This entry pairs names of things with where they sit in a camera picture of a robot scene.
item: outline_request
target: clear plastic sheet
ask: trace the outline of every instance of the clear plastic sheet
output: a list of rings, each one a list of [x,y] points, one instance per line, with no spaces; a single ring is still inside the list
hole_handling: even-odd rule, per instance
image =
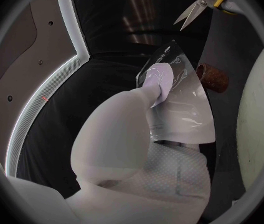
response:
[[[136,86],[142,87],[150,66],[160,62],[170,64],[174,79],[167,99],[147,113],[151,141],[214,142],[214,121],[206,93],[190,61],[174,40],[152,55],[137,75]]]

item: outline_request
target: rust-colored cylinder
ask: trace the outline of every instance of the rust-colored cylinder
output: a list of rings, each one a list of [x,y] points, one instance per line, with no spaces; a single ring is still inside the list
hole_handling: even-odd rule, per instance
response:
[[[224,92],[229,85],[229,77],[224,71],[206,63],[201,63],[196,68],[196,74],[203,87],[218,93]]]

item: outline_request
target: scissors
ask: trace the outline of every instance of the scissors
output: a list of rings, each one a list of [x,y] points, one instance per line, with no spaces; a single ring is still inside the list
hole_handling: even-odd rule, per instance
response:
[[[211,7],[211,8],[216,7],[218,9],[222,9],[223,12],[228,13],[228,14],[236,14],[230,11],[236,11],[238,13],[241,13],[241,10],[233,2],[226,3],[224,4],[224,6],[221,7],[223,1],[225,0],[197,0],[180,15],[180,17],[175,21],[174,24],[187,18],[182,28],[180,29],[180,30],[183,30],[195,18],[197,18],[197,16],[201,14],[206,9],[206,7]]]

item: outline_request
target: textured white fabric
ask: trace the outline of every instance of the textured white fabric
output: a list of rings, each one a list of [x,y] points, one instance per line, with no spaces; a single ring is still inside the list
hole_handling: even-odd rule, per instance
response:
[[[195,224],[210,197],[206,162],[197,149],[151,143],[134,176],[101,187],[80,183],[68,203],[85,223]]]

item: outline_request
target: scissor blade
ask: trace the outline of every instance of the scissor blade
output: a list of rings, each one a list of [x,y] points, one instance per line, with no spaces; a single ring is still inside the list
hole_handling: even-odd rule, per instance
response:
[[[205,8],[206,8],[205,6],[202,6],[199,3],[196,3],[191,13],[187,17],[186,21],[184,22],[180,31],[183,30],[186,26],[188,26],[195,18],[197,18],[197,16],[201,14],[203,10],[205,10]]]
[[[192,9],[194,8],[195,4],[197,3],[197,1],[195,1],[193,4],[191,4],[180,16],[179,18],[174,22],[174,24],[180,22],[181,20],[184,20],[186,17],[189,16],[189,14],[191,13]]]

